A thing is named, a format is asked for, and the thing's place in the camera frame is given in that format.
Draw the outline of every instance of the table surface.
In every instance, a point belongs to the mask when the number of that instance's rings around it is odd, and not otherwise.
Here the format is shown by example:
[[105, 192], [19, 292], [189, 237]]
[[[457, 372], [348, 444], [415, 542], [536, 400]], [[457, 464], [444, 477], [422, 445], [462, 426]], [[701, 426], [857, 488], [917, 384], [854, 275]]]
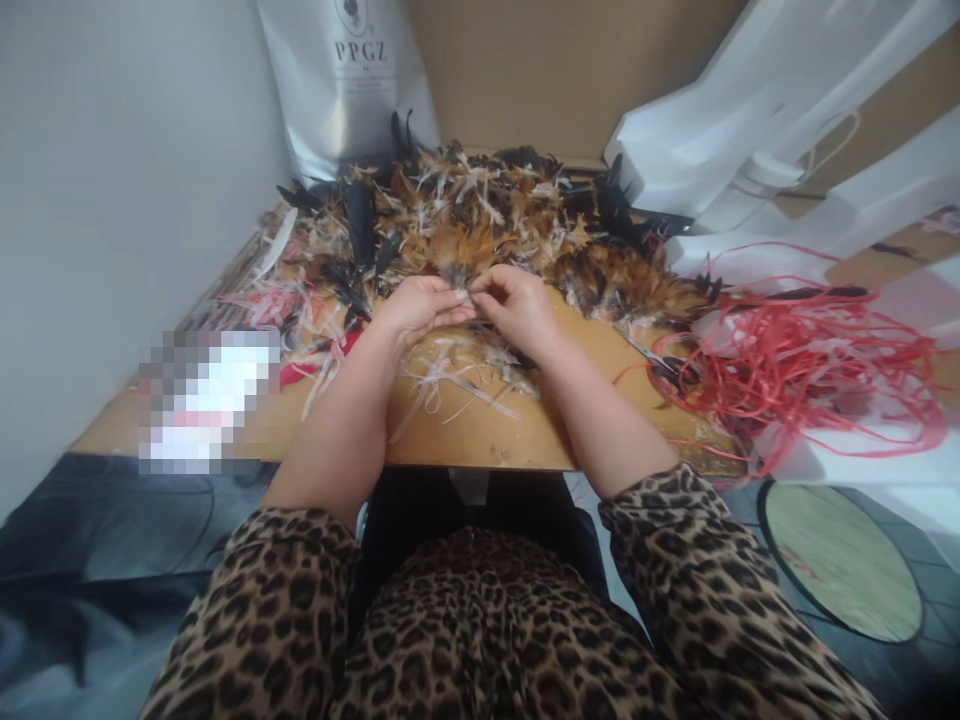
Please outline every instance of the table surface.
[[[563, 302], [560, 294], [549, 289], [554, 311], [561, 326], [613, 381], [625, 368], [645, 362], [643, 357], [616, 331], [597, 321], [585, 320]], [[663, 330], [638, 330], [636, 339], [649, 347]], [[420, 371], [418, 363], [410, 366]], [[495, 396], [503, 387], [499, 378], [485, 373], [485, 393]], [[464, 375], [478, 382], [476, 370]], [[400, 377], [394, 385], [388, 416], [387, 436], [391, 437], [416, 400], [411, 394], [415, 380]], [[471, 399], [471, 394], [448, 381], [440, 382], [440, 407], [435, 413], [420, 408], [395, 444], [387, 448], [387, 462], [398, 465], [442, 465], [451, 467], [514, 468], [529, 470], [575, 470], [576, 459], [563, 421], [549, 389], [541, 390], [539, 400], [516, 392], [498, 400], [520, 417], [513, 419], [476, 399], [456, 418], [447, 421]], [[254, 422], [235, 448], [238, 458], [280, 461], [300, 424], [303, 408], [313, 382], [304, 379], [288, 385], [277, 396], [267, 398]], [[738, 453], [735, 442], [715, 432], [705, 420], [666, 401], [651, 385], [647, 373], [638, 369], [628, 373], [618, 385], [620, 391], [668, 439], [699, 443], [723, 452]], [[139, 443], [139, 397], [127, 389], [117, 395], [71, 448], [75, 452], [137, 455]], [[739, 477], [742, 462], [724, 458], [702, 448], [675, 445], [678, 455], [713, 476]]]

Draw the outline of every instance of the leopard print sleeve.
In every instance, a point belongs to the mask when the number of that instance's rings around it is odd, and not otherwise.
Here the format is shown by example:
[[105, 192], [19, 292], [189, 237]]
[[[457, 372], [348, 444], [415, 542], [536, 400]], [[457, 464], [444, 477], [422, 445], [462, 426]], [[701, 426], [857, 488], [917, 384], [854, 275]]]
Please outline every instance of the leopard print sleeve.
[[353, 534], [322, 510], [259, 510], [193, 601], [140, 717], [320, 717], [342, 672]]
[[883, 717], [790, 609], [769, 552], [689, 465], [600, 515], [664, 662], [720, 717]]

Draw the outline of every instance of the person's left hand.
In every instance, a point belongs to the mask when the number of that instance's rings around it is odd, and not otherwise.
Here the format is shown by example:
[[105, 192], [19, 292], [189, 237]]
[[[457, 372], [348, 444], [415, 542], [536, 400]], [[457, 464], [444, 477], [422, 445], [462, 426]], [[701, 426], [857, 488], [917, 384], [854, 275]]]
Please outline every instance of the person's left hand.
[[370, 329], [393, 333], [406, 349], [434, 328], [476, 316], [466, 290], [451, 290], [446, 280], [434, 275], [418, 275], [400, 283], [374, 313]]

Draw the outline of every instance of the white bag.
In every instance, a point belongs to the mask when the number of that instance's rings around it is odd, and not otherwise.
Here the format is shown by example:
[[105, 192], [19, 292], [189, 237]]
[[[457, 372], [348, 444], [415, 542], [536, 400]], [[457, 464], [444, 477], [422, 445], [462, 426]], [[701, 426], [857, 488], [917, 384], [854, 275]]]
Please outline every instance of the white bag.
[[402, 0], [258, 0], [294, 171], [307, 187], [390, 158], [390, 117], [440, 144]]

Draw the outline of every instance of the round mat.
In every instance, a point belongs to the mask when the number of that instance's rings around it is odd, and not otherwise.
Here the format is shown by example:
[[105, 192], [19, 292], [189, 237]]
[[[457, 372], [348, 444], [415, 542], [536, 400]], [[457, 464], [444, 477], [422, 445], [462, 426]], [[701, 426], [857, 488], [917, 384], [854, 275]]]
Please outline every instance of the round mat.
[[770, 481], [758, 505], [780, 566], [827, 617], [881, 642], [906, 642], [920, 631], [913, 574], [856, 503], [832, 488]]

